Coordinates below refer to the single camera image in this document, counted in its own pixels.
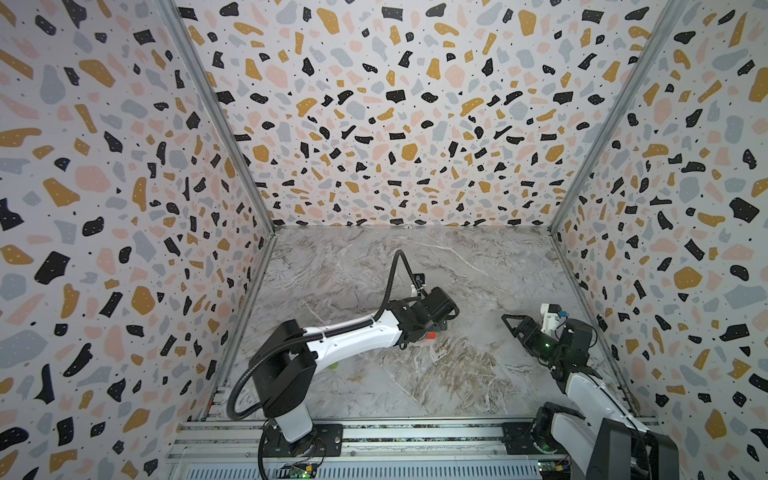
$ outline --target terrazzo wall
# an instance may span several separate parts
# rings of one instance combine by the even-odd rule
[[[275,224],[551,221],[663,0],[179,0]]]
[[[159,478],[264,233],[151,2],[0,3],[0,477]]]
[[[689,478],[768,478],[768,2],[689,3],[556,236]]]

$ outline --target gray marble surface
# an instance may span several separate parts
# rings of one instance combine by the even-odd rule
[[[541,303],[559,303],[570,316],[586,319],[544,230],[326,227],[277,235],[225,385],[237,380],[285,320],[329,325],[376,310],[392,255],[402,249],[413,271],[426,274],[428,289],[443,288],[461,314],[434,340],[405,351],[369,351],[318,372],[307,395],[312,416],[531,416],[546,401],[572,406],[501,321],[503,313],[540,320]],[[391,298],[408,295],[401,266]],[[615,382],[599,346],[590,353],[592,366]],[[249,382],[238,408],[254,402],[255,395]],[[223,406],[214,406],[208,418],[227,419]]]

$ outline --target terrazzo pattern wallpaper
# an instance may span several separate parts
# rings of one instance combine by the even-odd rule
[[[153,10],[0,3],[0,478],[159,478],[258,265]]]
[[[551,221],[666,2],[178,0],[277,225]]]
[[[768,2],[689,2],[556,233],[688,478],[768,477]]]

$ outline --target patterned wall panel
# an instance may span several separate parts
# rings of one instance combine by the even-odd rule
[[[0,4],[0,477],[158,478],[258,264],[153,9]]]
[[[179,0],[277,224],[548,223],[664,5]]]
[[[690,478],[768,475],[768,2],[689,2],[557,238]]]

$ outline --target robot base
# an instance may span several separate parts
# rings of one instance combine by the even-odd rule
[[[344,427],[340,423],[323,423],[301,439],[293,443],[285,440],[280,429],[267,427],[264,432],[264,458],[304,457],[312,453],[313,458],[338,457],[341,455],[341,442],[344,440]]]

